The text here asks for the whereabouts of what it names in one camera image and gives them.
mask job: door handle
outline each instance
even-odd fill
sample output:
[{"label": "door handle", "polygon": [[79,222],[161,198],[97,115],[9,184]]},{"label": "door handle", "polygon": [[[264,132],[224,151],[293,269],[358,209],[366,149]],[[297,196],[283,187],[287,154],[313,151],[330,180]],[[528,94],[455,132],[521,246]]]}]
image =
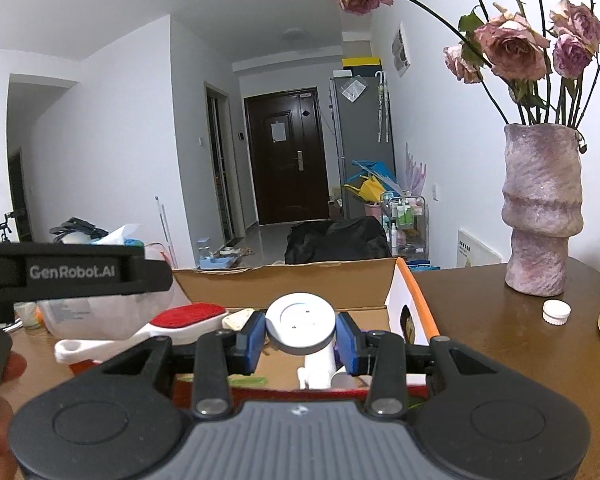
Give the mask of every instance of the door handle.
[{"label": "door handle", "polygon": [[298,171],[304,171],[304,160],[302,160],[302,150],[298,150],[298,156],[296,157],[298,161]]}]

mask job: red brush pad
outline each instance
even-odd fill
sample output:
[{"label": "red brush pad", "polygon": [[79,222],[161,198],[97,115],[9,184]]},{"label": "red brush pad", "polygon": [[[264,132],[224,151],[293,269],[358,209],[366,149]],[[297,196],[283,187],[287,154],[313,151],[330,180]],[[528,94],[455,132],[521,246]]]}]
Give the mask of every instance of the red brush pad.
[{"label": "red brush pad", "polygon": [[165,310],[151,320],[158,328],[184,328],[224,314],[224,307],[213,303],[192,303]]}]

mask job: human hand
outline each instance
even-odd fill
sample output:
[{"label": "human hand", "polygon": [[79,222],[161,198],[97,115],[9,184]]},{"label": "human hand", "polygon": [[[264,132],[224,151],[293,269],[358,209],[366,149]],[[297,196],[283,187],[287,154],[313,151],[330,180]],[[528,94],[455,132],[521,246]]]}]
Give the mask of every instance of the human hand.
[{"label": "human hand", "polygon": [[[12,352],[4,367],[2,382],[17,379],[24,373],[26,368],[27,361],[24,357]],[[13,480],[17,470],[16,461],[11,451],[9,451],[9,444],[7,443],[7,433],[12,417],[13,409],[11,405],[7,400],[0,397],[0,480]]]}]

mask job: white cap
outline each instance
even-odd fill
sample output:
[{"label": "white cap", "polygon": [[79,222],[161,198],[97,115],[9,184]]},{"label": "white cap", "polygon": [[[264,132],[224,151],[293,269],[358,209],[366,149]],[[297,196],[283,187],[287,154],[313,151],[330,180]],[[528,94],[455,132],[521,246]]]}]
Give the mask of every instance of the white cap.
[{"label": "white cap", "polygon": [[298,292],[274,301],[267,309],[266,321],[273,346],[288,354],[308,355],[330,343],[336,315],[319,296]]},{"label": "white cap", "polygon": [[570,313],[571,307],[560,300],[547,300],[542,308],[542,318],[552,325],[564,325]]}]

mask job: gray ribbed panel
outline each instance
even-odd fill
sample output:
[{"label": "gray ribbed panel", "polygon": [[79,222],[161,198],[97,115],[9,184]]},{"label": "gray ribbed panel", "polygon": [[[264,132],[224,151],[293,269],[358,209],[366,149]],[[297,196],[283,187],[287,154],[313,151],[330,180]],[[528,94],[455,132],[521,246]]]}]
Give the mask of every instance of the gray ribbed panel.
[{"label": "gray ribbed panel", "polygon": [[247,402],[224,422],[199,424],[148,480],[452,480],[397,423],[355,403]]}]

